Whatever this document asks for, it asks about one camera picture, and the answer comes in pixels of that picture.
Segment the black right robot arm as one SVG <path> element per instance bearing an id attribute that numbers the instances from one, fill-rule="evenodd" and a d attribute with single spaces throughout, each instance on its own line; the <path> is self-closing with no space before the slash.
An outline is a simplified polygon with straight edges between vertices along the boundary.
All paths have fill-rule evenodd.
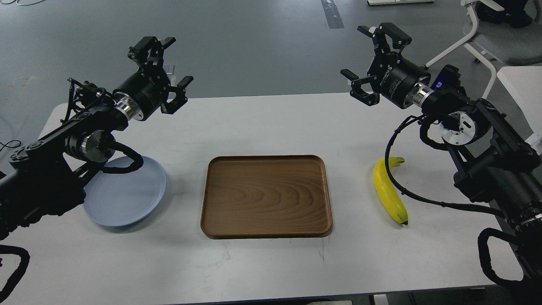
<path id="1" fill-rule="evenodd" d="M 541 293 L 541 183 L 532 173 L 541 166 L 539 154 L 488 100 L 467 97 L 458 68 L 447 64 L 430 84 L 426 69 L 402 56 L 412 38 L 399 27 L 384 22 L 357 29 L 372 40 L 374 58 L 364 78 L 341 70 L 351 83 L 350 96 L 368 106 L 385 97 L 399 108 L 416 105 L 422 110 L 422 116 L 409 116 L 401 123 L 389 140 L 381 163 L 385 176 L 413 199 L 502 217 L 514 234 L 493 228 L 482 230 L 478 252 L 483 273 L 495 284 L 518 293 L 531 297 Z M 419 137 L 424 144 L 450 154 L 457 168 L 454 185 L 470 203 L 420 197 L 391 175 L 390 166 L 398 163 L 390 156 L 391 147 L 397 135 L 414 122 L 420 126 Z M 522 280 L 501 278 L 493 270 L 487 245 L 490 237 L 516 246 Z"/>

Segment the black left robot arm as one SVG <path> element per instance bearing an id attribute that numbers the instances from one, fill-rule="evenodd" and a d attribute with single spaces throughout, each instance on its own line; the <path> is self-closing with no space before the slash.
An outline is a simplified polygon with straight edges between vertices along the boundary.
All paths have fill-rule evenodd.
<path id="1" fill-rule="evenodd" d="M 62 216 L 84 202 L 84 187 L 99 172 L 127 174 L 144 160 L 118 142 L 114 131 L 129 121 L 147 120 L 159 109 L 174 114 L 188 102 L 185 76 L 175 86 L 164 69 L 164 52 L 174 37 L 143 37 L 127 57 L 138 66 L 112 92 L 94 83 L 69 78 L 69 102 L 60 127 L 10 156 L 15 170 L 1 178 L 1 239 L 43 216 Z"/>

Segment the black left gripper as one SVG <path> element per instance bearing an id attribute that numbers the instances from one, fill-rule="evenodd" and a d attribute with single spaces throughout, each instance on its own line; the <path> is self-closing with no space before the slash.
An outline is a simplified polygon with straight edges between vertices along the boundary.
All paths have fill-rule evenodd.
<path id="1" fill-rule="evenodd" d="M 194 77 L 184 76 L 176 86 L 171 86 L 163 68 L 164 51 L 175 42 L 175 37 L 159 40 L 155 36 L 144 36 L 128 49 L 128 58 L 140 68 L 113 91 L 113 96 L 116 99 L 128 96 L 135 102 L 139 108 L 135 120 L 147 120 L 158 108 L 163 114 L 173 115 L 188 102 L 186 87 Z M 171 93 L 175 96 L 168 102 Z"/>

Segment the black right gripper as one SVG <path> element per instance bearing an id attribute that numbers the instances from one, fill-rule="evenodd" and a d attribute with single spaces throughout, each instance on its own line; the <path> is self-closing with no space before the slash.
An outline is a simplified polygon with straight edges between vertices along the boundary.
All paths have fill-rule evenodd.
<path id="1" fill-rule="evenodd" d="M 428 85 L 431 79 L 424 68 L 401 57 L 401 52 L 412 43 L 412 37 L 393 23 L 381 23 L 371 28 L 359 25 L 357 30 L 372 40 L 375 58 L 367 77 L 360 78 L 349 69 L 340 71 L 350 81 L 350 96 L 367 106 L 377 105 L 380 94 L 401 109 L 411 106 L 410 95 L 415 85 Z M 371 84 L 373 93 L 364 91 L 364 84 Z"/>

